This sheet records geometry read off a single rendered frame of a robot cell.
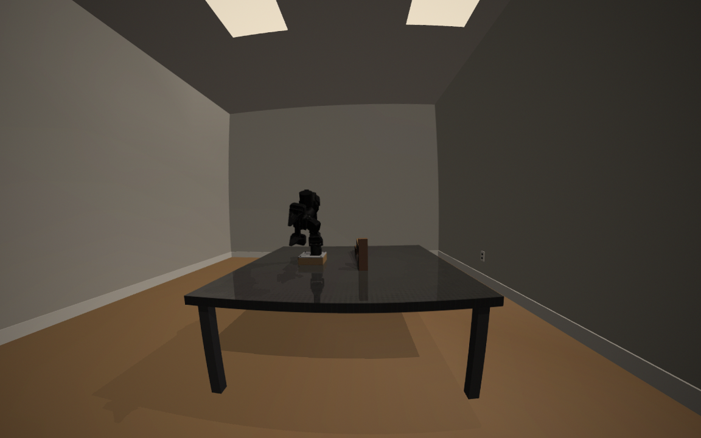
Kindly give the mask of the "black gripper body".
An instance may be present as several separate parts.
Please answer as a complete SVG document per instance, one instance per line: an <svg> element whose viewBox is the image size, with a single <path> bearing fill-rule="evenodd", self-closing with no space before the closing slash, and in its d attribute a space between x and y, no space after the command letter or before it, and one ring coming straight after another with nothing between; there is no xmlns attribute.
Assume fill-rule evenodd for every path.
<svg viewBox="0 0 701 438"><path fill-rule="evenodd" d="M304 211L304 217L301 217L294 223L294 228L295 228L295 233L292 234L291 236L293 237L299 237L299 238L304 238L304 244L296 243L301 246L304 246L307 241L306 235L301 235L301 230L307 229L308 226L308 221L305 220L306 217L308 217L309 212L307 211L306 205L304 203L290 203L290 208L296 209L296 210L303 210Z"/></svg>

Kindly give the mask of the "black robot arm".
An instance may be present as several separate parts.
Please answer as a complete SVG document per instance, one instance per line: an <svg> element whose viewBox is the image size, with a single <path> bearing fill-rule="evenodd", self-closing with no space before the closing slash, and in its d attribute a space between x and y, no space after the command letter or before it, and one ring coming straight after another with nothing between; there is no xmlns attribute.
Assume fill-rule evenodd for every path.
<svg viewBox="0 0 701 438"><path fill-rule="evenodd" d="M299 193L299 203L304 203L307 207L307 211L310 215L305 218L308 221L308 230L310 233L309 246L311 246L311 256L322 255L323 239L319 233L321 223L317 221L317 211L319 210L320 200L319 196L315 195L315 192L311 190L305 190Z"/></svg>

